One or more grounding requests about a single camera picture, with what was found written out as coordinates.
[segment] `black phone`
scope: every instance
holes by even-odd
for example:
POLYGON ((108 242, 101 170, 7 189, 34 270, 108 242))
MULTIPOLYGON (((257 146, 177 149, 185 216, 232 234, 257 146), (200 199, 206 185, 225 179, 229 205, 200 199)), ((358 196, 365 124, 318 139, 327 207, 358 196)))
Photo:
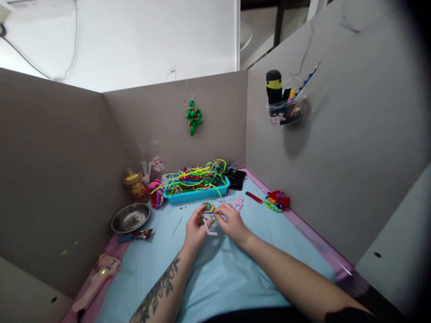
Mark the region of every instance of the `black phone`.
POLYGON ((242 184, 246 179, 247 173, 242 170, 237 170, 233 174, 227 175, 230 181, 229 188, 235 191, 242 191, 242 184))

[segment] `hanging green ornament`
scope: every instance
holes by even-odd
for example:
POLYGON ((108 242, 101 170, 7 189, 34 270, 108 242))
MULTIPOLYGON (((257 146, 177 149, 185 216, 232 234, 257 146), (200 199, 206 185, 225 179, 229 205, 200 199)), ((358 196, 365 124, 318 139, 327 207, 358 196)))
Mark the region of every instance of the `hanging green ornament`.
POLYGON ((196 132, 196 128, 203 124, 202 113, 200 109, 195 108, 195 102, 193 100, 190 100, 189 102, 190 108, 187 109, 187 115, 186 118, 189 119, 189 130, 190 135, 193 137, 194 133, 196 132))

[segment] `tag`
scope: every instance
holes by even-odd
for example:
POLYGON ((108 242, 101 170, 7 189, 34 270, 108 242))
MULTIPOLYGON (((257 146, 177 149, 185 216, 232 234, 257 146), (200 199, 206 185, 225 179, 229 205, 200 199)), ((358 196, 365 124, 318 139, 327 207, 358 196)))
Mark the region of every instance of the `tag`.
POLYGON ((271 117, 271 124, 273 126, 279 126, 280 125, 280 118, 278 116, 271 117))

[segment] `forearm tattoo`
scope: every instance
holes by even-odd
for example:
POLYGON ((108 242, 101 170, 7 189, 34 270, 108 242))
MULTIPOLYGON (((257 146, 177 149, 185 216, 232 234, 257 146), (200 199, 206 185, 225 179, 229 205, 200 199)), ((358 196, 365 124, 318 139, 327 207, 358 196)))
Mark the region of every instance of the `forearm tattoo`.
POLYGON ((135 314, 133 315, 134 323, 144 323, 150 318, 150 307, 152 308, 153 315, 155 314, 158 306, 158 298, 163 297, 163 291, 165 296, 168 297, 169 293, 174 290, 171 283, 171 279, 174 278, 175 273, 178 272, 178 266, 176 265, 180 259, 174 258, 174 261, 169 265, 164 274, 154 284, 148 295, 144 298, 141 305, 139 305, 135 314))

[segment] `candy wrapper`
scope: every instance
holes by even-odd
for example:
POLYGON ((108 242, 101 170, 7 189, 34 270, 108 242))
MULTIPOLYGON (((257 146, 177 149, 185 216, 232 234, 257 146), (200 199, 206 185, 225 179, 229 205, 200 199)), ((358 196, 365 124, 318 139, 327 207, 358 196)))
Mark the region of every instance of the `candy wrapper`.
POLYGON ((151 232, 153 232, 153 229, 148 229, 148 230, 144 230, 144 231, 135 231, 132 233, 125 234, 121 238, 119 244, 122 244, 123 242, 127 242, 127 241, 132 241, 135 239, 147 240, 150 238, 151 232))

